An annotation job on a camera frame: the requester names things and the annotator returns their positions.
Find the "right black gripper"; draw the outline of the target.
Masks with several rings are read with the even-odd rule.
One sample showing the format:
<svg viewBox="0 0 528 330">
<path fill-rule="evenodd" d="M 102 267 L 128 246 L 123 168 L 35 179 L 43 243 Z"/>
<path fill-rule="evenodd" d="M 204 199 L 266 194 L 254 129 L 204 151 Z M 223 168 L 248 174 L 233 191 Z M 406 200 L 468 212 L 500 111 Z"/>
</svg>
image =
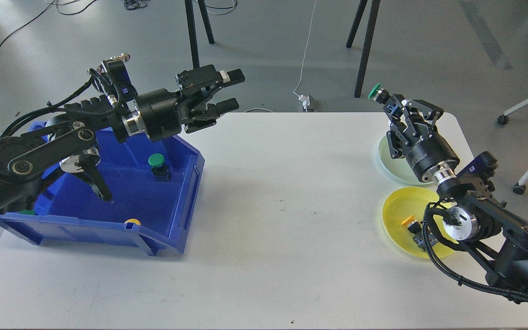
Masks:
<svg viewBox="0 0 528 330">
<path fill-rule="evenodd" d="M 404 96 L 384 96 L 383 104 L 390 120 L 387 141 L 392 159 L 406 159 L 421 182 L 431 181 L 428 171 L 439 163 L 456 169 L 460 159 L 436 125 L 444 109 L 421 99 L 406 100 Z"/>
</svg>

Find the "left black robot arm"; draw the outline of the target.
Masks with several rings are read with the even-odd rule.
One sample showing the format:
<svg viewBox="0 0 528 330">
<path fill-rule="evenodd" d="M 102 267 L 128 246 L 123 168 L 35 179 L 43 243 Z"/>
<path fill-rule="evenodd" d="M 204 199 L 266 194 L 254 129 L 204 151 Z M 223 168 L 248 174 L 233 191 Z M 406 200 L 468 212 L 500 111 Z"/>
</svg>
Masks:
<svg viewBox="0 0 528 330">
<path fill-rule="evenodd" d="M 97 165 L 96 133 L 111 128 L 118 142 L 143 133 L 152 142 L 214 126 L 237 110 L 235 98 L 210 100 L 222 88 L 243 83 L 241 69 L 206 65 L 176 75 L 178 89 L 139 94 L 121 54 L 89 69 L 89 79 L 59 103 L 20 117 L 0 136 L 0 213 L 33 209 L 40 194 L 64 173 L 86 182 L 103 201 L 112 194 Z"/>
</svg>

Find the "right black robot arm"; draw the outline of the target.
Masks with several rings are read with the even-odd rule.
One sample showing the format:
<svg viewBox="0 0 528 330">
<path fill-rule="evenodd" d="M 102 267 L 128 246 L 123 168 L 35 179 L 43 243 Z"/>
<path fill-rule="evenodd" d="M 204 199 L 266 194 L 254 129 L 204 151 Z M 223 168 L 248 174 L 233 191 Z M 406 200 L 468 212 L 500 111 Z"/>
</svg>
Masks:
<svg viewBox="0 0 528 330">
<path fill-rule="evenodd" d="M 390 121 L 386 134 L 390 157 L 405 159 L 420 182 L 436 186 L 438 201 L 427 204 L 421 223 L 409 226 L 423 241 L 431 262 L 459 286 L 528 303 L 528 221 L 493 198 L 491 178 L 497 160 L 482 152 L 456 171 L 460 159 L 436 125 L 444 114 L 442 108 L 380 87 L 368 98 L 383 105 Z M 485 270 L 486 282 L 451 270 L 436 255 L 432 242 L 469 253 Z"/>
</svg>

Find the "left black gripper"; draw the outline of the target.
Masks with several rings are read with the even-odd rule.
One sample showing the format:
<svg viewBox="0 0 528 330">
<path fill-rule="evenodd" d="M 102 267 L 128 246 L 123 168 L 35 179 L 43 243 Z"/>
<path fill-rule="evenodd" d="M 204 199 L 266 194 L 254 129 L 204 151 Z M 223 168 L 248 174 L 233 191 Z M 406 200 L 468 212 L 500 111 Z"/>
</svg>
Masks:
<svg viewBox="0 0 528 330">
<path fill-rule="evenodd" d="M 156 142 L 216 125 L 217 119 L 239 109 L 236 98 L 209 103 L 216 92 L 245 81 L 241 69 L 216 70 L 206 65 L 176 75 L 178 90 L 165 88 L 134 98 L 134 109 L 120 117 L 120 142 L 136 134 L 145 134 Z"/>
</svg>

